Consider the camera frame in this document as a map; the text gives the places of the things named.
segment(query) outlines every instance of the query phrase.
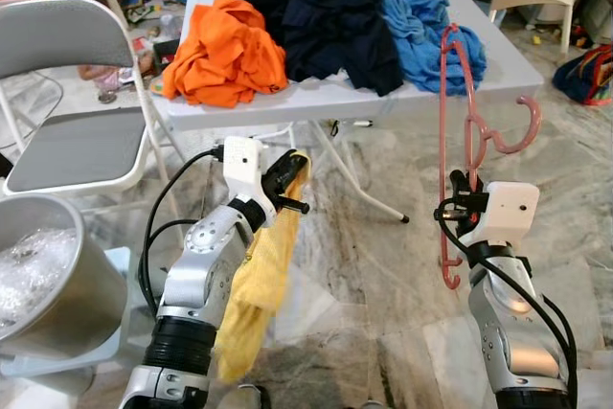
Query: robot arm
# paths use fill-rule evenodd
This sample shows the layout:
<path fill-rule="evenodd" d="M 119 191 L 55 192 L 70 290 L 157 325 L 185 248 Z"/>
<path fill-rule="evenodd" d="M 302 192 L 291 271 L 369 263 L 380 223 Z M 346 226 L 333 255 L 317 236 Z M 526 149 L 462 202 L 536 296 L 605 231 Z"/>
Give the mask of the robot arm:
<path fill-rule="evenodd" d="M 143 364 L 132 372 L 120 409 L 201 409 L 209 390 L 209 365 L 232 280 L 254 233 L 274 224 L 277 212 L 308 212 L 281 196 L 307 165 L 293 150 L 266 174 L 261 142 L 226 138 L 223 174 L 231 200 L 187 232 L 172 266 Z"/>
<path fill-rule="evenodd" d="M 436 219 L 458 221 L 456 240 L 463 251 L 467 249 L 463 257 L 471 269 L 468 302 L 479 325 L 481 352 L 498 407 L 571 409 L 574 362 L 568 362 L 558 337 L 534 306 L 484 266 L 493 264 L 519 284 L 537 307 L 551 312 L 545 298 L 536 295 L 528 260 L 514 255 L 532 225 L 538 188 L 493 182 L 486 192 L 473 193 L 460 171 L 454 171 L 451 180 L 456 209 L 439 209 Z"/>

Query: wire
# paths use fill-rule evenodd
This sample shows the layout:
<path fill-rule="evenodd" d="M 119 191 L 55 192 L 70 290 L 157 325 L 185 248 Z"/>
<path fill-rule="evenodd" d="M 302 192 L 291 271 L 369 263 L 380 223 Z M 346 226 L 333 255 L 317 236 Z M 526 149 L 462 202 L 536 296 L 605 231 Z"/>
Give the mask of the wire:
<path fill-rule="evenodd" d="M 554 304 L 554 301 L 549 299 L 547 296 L 543 296 L 543 301 L 557 315 L 557 318 L 559 318 L 559 321 L 564 327 L 566 337 L 568 337 L 568 347 L 572 358 L 572 363 L 568 365 L 568 394 L 571 396 L 573 407 L 577 407 L 579 392 L 577 382 L 577 344 L 575 343 L 575 335 L 573 334 L 573 330 L 571 329 L 571 325 L 566 319 L 566 316 L 564 316 L 562 310 L 556 304 Z"/>
<path fill-rule="evenodd" d="M 168 182 L 168 184 L 164 187 L 164 189 L 160 192 L 158 197 L 155 199 L 153 203 L 153 207 L 151 208 L 151 212 L 149 213 L 149 218 L 147 222 L 147 228 L 145 230 L 145 241 L 143 242 L 143 254 L 141 254 L 141 259 L 139 261 L 139 285 L 141 287 L 141 291 L 143 291 L 143 296 L 147 301 L 147 305 L 151 314 L 155 318 L 157 313 L 157 303 L 155 302 L 155 298 L 153 297 L 153 292 L 151 290 L 151 279 L 149 277 L 149 247 L 151 243 L 151 228 L 153 227 L 153 220 L 155 219 L 155 215 L 157 213 L 162 200 L 169 192 L 170 188 L 174 185 L 174 183 L 183 175 L 183 173 L 196 161 L 203 157 L 207 157 L 209 155 L 215 155 L 218 153 L 218 149 L 212 148 L 210 150 L 206 150 L 204 152 L 200 152 L 190 160 L 185 162 L 185 165 L 181 167 L 181 169 L 172 177 L 172 179 Z"/>
<path fill-rule="evenodd" d="M 41 74 L 38 71 L 32 71 L 31 74 L 37 74 L 38 76 L 44 78 L 45 80 L 48 80 L 52 83 L 54 83 L 57 88 L 59 89 L 59 98 L 57 98 L 57 101 L 54 102 L 53 107 L 49 110 L 49 112 L 47 112 L 47 114 L 43 117 L 43 120 L 47 119 L 47 117 L 49 117 L 54 110 L 56 110 L 57 105 L 61 102 L 61 100 L 64 98 L 64 87 L 62 86 L 61 83 L 59 83 L 57 80 L 52 79 L 51 77 L 47 77 L 44 74 Z M 34 133 L 38 128 L 35 129 L 31 129 L 30 131 L 28 131 L 27 134 L 22 135 L 22 139 L 26 140 L 28 139 L 30 136 L 32 136 L 32 133 Z M 12 148 L 13 146 L 15 146 L 17 143 L 10 143 L 10 144 L 6 144 L 5 146 L 0 146 L 0 150 L 5 149 L 5 148 Z"/>
<path fill-rule="evenodd" d="M 197 219 L 177 219 L 177 220 L 171 220 L 170 222 L 167 222 L 166 224 L 161 225 L 155 232 L 153 232 L 153 235 L 151 235 L 151 238 L 149 239 L 149 247 L 151 247 L 155 239 L 157 239 L 160 236 L 160 234 L 164 232 L 166 229 L 168 229 L 169 227 L 173 227 L 175 225 L 188 225 L 188 224 L 194 225 L 196 224 L 197 221 L 198 221 Z"/>
<path fill-rule="evenodd" d="M 508 284 L 515 292 L 517 292 L 521 297 L 523 297 L 528 304 L 538 313 L 538 315 L 545 322 L 547 327 L 551 330 L 552 334 L 557 340 L 557 343 L 562 348 L 562 352 L 564 353 L 564 358 L 566 359 L 566 363 L 568 365 L 569 370 L 569 378 L 568 378 L 568 392 L 570 399 L 574 402 L 573 407 L 577 407 L 577 348 L 575 345 L 575 337 L 571 331 L 570 325 L 568 321 L 562 314 L 562 311 L 556 306 L 552 307 L 552 310 L 559 317 L 562 325 L 566 331 L 566 335 L 568 336 L 568 342 L 566 338 L 562 335 L 562 332 L 557 327 L 554 320 L 547 314 L 545 309 L 540 305 L 540 303 L 531 296 L 518 282 L 516 282 L 513 278 L 507 275 L 503 270 L 489 262 L 484 256 L 478 254 L 476 251 L 471 251 L 468 247 L 466 247 L 449 229 L 447 223 L 443 219 L 443 211 L 445 206 L 448 204 L 455 203 L 454 198 L 447 198 L 441 202 L 439 208 L 435 214 L 435 219 L 439 221 L 439 225 L 441 226 L 441 230 L 443 233 L 451 240 L 451 242 L 460 249 L 463 253 L 465 253 L 468 257 L 471 257 L 477 263 L 480 263 L 485 269 L 492 272 L 498 278 L 500 278 L 503 282 Z M 545 298 L 543 299 L 545 304 L 548 306 L 555 305 L 551 300 Z"/>

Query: yellow cloth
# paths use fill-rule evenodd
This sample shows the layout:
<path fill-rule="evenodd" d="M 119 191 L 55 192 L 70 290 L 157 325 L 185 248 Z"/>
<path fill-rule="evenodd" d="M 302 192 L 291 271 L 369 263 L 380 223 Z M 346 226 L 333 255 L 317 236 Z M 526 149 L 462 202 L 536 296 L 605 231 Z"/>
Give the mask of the yellow cloth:
<path fill-rule="evenodd" d="M 304 168 L 285 193 L 300 200 Z M 232 281 L 232 292 L 216 339 L 219 377 L 233 382 L 253 367 L 270 319 L 285 294 L 287 268 L 298 236 L 300 214 L 281 210 L 275 225 L 260 229 Z"/>

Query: dark blue clothing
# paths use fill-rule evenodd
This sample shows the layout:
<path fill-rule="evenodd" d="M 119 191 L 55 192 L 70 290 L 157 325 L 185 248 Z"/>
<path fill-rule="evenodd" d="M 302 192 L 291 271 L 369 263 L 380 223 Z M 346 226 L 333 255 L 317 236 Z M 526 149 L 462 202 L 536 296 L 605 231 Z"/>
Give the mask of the dark blue clothing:
<path fill-rule="evenodd" d="M 379 15 L 381 0 L 246 0 L 287 53 L 296 81 L 344 68 L 355 88 L 384 96 L 402 85 L 396 45 Z"/>

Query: chair backrest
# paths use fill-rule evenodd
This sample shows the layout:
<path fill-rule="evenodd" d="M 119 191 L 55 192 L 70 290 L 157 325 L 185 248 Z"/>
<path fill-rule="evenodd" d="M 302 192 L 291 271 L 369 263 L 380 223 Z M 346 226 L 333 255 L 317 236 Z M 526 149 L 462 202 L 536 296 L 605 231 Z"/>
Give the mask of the chair backrest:
<path fill-rule="evenodd" d="M 0 7 L 0 79 L 49 67 L 134 66 L 127 33 L 95 0 L 29 0 Z"/>

